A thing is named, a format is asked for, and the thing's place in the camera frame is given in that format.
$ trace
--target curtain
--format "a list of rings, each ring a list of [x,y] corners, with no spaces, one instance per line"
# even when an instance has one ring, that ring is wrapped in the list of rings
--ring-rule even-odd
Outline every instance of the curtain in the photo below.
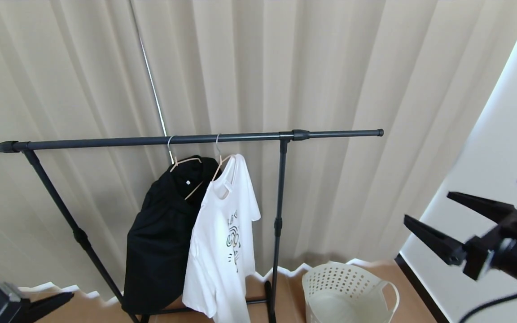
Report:
[[[392,259],[484,108],[517,39],[517,1],[0,2],[0,141],[383,128],[289,144],[280,265]],[[272,267],[277,142],[247,160]],[[175,145],[179,158],[213,144]],[[115,282],[166,147],[38,153]],[[20,154],[0,154],[0,278],[111,296]]]

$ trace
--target white plastic basket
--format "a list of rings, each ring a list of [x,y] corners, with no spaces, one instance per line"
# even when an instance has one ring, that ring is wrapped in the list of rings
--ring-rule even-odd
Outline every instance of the white plastic basket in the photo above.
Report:
[[[396,303],[388,309],[383,289],[392,286]],[[302,277],[308,323],[389,323],[400,303],[396,286],[359,266],[328,263]]]

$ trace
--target black metal clothing rack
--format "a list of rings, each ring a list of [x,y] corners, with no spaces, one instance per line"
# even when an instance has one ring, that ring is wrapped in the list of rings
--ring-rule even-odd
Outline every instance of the black metal clothing rack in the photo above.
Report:
[[[272,266],[272,283],[268,280],[264,284],[266,297],[264,299],[255,299],[247,301],[247,304],[267,303],[269,323],[276,323],[275,317],[275,297],[276,297],[276,281],[279,265],[279,248],[280,248],[280,233],[283,227],[282,210],[283,210],[283,190],[285,188],[285,169],[287,160],[287,148],[290,141],[301,141],[311,138],[336,138],[336,137],[365,137],[365,136],[382,136],[384,131],[377,130],[362,130],[362,131],[306,131],[293,130],[281,132],[266,132],[266,133],[232,133],[225,135],[174,135],[172,142],[171,137],[131,137],[131,138],[112,138],[112,139],[82,139],[82,140],[54,140],[54,141],[4,141],[0,143],[0,153],[23,153],[29,163],[33,166],[35,173],[39,176],[41,182],[49,192],[53,202],[61,211],[61,214],[69,223],[73,230],[74,239],[81,245],[89,258],[103,277],[111,291],[115,294],[121,304],[123,304],[123,296],[113,281],[113,278],[107,272],[105,266],[93,250],[91,243],[88,240],[87,234],[79,227],[73,216],[70,214],[67,206],[59,196],[55,186],[51,182],[49,176],[43,169],[39,162],[39,158],[35,154],[35,150],[45,149],[66,149],[66,148],[89,148],[89,147],[120,147],[120,146],[138,146],[138,145],[163,145],[163,144],[195,144],[195,143],[214,143],[214,142],[229,142],[229,141],[263,141],[263,140],[278,140],[280,141],[280,159],[279,159],[279,184],[278,196],[276,204],[276,218],[275,218],[275,256]],[[191,311],[189,308],[167,309],[161,310],[155,314],[177,313],[182,311]],[[138,318],[128,313],[133,323],[140,323]],[[146,323],[149,320],[149,315],[143,315],[141,322]]]

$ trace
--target wooden floor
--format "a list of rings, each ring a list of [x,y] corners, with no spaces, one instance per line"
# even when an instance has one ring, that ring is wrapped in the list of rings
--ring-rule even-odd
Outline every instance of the wooden floor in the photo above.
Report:
[[[435,323],[435,319],[428,311],[404,273],[393,260],[388,262],[366,263],[364,266],[369,272],[382,279],[389,280],[396,285],[400,292],[400,305],[392,319],[393,323]],[[276,318],[279,323],[306,323],[304,294],[302,290],[302,276],[306,270],[296,272],[293,276],[279,273],[276,295]],[[48,288],[41,292],[26,292],[31,300],[37,300],[56,294],[57,288]],[[388,293],[385,289],[386,302],[394,303],[394,292]],[[263,283],[250,276],[247,279],[247,299],[264,297]],[[183,307],[180,299],[169,308]],[[249,305],[249,313],[252,323],[267,323],[267,305],[259,303]],[[117,302],[104,303],[98,296],[88,297],[86,294],[76,291],[74,298],[57,309],[52,314],[44,317],[40,323],[66,323],[66,322],[105,322],[127,323],[129,316],[121,310]],[[197,312],[174,313],[157,315],[150,318],[150,323],[209,323],[213,320]]]

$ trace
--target white wall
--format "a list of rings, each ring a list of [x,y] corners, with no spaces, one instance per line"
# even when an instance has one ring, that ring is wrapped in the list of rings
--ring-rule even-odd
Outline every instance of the white wall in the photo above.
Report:
[[[464,150],[421,218],[461,241],[493,226],[448,200],[448,191],[517,206],[517,43]],[[478,282],[471,280],[461,268],[444,264],[415,237],[408,239],[401,254],[451,322],[480,303],[517,292],[517,281],[502,272],[490,272]],[[517,301],[484,310],[468,321],[476,322],[517,322]]]

